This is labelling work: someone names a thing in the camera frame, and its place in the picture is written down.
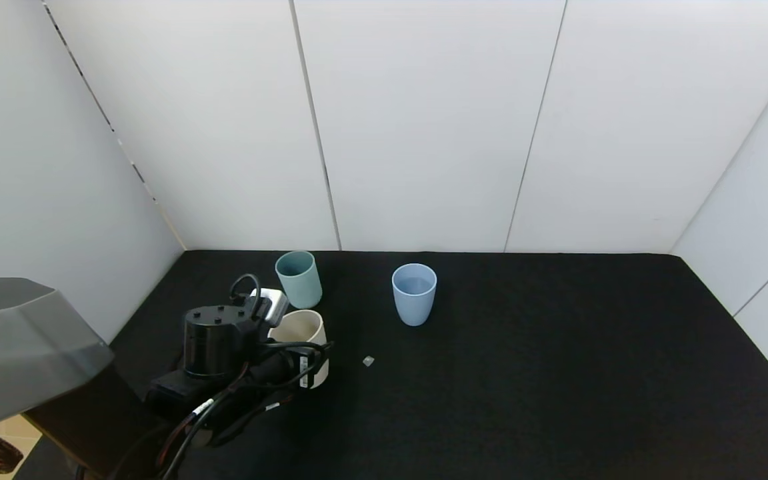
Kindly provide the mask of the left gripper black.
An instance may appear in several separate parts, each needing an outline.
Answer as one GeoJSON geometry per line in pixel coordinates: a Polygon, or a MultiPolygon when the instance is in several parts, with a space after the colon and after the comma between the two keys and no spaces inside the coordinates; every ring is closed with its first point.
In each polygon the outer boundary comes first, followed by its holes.
{"type": "Polygon", "coordinates": [[[256,385],[267,390],[312,389],[328,369],[334,341],[311,346],[269,346],[254,361],[256,385]]]}

